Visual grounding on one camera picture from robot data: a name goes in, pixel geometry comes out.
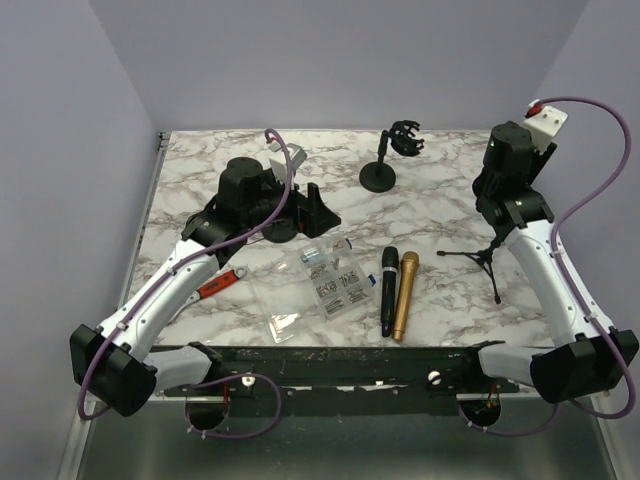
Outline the black microphone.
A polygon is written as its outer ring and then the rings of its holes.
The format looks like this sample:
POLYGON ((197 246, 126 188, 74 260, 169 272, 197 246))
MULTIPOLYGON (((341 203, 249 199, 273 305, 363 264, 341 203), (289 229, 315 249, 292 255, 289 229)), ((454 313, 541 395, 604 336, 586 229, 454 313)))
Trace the black microphone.
POLYGON ((399 252, 396 247, 387 246, 383 250, 381 267, 381 334, 383 338, 388 338, 392 334, 395 318, 396 277, 399 267, 399 252))

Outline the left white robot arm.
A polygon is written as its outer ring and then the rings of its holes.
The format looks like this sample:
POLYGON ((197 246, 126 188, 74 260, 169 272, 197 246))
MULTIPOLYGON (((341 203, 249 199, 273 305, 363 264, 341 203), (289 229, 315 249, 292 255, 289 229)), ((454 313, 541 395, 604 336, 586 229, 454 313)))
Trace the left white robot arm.
POLYGON ((275 225, 288 239, 299 234, 316 238, 340 222, 316 184, 301 193, 255 159, 231 159, 219 177, 217 193, 189 217, 159 270, 97 327, 80 325, 72 333, 72 372, 81 388, 79 416, 91 417, 83 410, 87 394, 127 417, 158 391, 190 385, 201 395, 214 393, 222 372, 213 364, 212 353, 203 346, 155 352, 152 347, 161 331, 250 236, 275 225))

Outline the gold microphone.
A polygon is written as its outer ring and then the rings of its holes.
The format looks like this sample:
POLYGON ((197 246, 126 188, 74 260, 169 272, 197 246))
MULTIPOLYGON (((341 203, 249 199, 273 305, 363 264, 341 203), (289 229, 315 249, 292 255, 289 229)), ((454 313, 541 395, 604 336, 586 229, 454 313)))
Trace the gold microphone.
POLYGON ((419 269, 419 255, 413 251, 403 254, 401 260, 401 282, 398 291, 397 308, 394 320, 392 338, 401 342, 406 331, 414 282, 419 269))

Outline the black clip microphone stand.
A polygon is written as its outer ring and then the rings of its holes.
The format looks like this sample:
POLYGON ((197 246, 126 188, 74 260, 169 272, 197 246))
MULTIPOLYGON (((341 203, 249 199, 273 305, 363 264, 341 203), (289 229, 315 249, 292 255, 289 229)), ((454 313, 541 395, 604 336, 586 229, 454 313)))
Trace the black clip microphone stand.
POLYGON ((263 238, 274 244, 283 244, 293 240, 299 233, 299 224, 293 218, 275 220, 261 230, 263 238))

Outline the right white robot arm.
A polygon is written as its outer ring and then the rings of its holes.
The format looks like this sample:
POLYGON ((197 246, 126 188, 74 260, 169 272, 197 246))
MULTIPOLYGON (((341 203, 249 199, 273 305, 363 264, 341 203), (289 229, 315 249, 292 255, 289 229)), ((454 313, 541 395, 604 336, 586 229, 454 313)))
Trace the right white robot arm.
POLYGON ((579 278, 558 241, 554 215, 532 186, 542 157, 529 130, 508 121, 490 134, 472 189, 476 208, 527 276, 550 324, 550 348, 483 347, 464 362, 460 379, 480 392, 496 378, 531 386, 556 404, 618 385, 639 350, 630 330, 618 330, 579 278))

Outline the black tripod microphone stand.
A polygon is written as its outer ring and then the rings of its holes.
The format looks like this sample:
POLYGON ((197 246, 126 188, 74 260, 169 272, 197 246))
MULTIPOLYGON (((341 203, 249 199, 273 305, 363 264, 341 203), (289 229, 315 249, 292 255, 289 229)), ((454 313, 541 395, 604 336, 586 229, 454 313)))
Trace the black tripod microphone stand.
POLYGON ((493 269, 493 254, 500 246, 500 240, 498 238, 494 238, 486 249, 477 250, 475 252, 438 250, 436 254, 440 257, 462 256, 473 261, 489 277, 493 288, 494 302, 496 305, 500 305, 502 300, 498 291, 493 269))

